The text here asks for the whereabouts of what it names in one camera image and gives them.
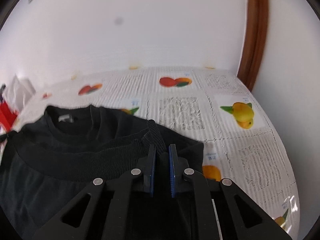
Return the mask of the black long-sleeve sweatshirt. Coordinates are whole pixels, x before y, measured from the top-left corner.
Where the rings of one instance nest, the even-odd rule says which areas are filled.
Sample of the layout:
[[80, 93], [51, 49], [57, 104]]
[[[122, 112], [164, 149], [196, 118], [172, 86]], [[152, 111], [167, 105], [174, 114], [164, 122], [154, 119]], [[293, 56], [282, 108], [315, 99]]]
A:
[[164, 167], [168, 148], [202, 170], [202, 142], [118, 109], [48, 106], [36, 122], [3, 135], [1, 239], [31, 239], [95, 178], [119, 178], [155, 145]]

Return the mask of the fruit print tablecloth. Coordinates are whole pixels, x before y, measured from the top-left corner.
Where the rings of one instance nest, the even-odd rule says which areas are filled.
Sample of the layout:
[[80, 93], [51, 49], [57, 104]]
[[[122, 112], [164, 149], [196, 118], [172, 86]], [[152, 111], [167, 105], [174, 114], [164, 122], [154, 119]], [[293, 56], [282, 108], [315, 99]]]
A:
[[285, 147], [262, 107], [225, 70], [151, 68], [85, 75], [39, 90], [13, 128], [47, 106], [124, 109], [204, 143], [204, 166], [229, 178], [293, 238], [300, 221], [296, 179]]

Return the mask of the red paper gift bag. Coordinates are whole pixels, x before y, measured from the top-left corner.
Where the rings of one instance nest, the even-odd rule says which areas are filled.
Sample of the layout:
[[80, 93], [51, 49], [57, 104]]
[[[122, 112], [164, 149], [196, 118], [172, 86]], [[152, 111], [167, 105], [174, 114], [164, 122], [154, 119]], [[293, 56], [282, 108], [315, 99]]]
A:
[[3, 101], [0, 104], [0, 123], [1, 128], [4, 129], [5, 132], [8, 132], [13, 127], [19, 112], [15, 110], [11, 110], [8, 104]]

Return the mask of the white plastic bag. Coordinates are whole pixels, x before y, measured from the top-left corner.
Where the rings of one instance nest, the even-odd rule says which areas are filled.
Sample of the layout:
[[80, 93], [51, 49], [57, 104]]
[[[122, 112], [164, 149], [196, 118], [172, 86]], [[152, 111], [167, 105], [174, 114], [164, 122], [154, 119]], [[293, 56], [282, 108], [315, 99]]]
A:
[[12, 109], [23, 109], [35, 94], [36, 90], [28, 78], [19, 79], [14, 76], [3, 92], [5, 102]]

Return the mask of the brown wooden door frame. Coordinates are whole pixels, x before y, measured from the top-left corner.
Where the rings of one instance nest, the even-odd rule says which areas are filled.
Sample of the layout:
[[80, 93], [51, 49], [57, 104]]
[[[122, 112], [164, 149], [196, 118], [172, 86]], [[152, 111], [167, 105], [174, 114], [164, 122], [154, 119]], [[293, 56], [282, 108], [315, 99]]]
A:
[[247, 0], [245, 40], [237, 77], [250, 91], [254, 87], [263, 59], [268, 16], [268, 0]]

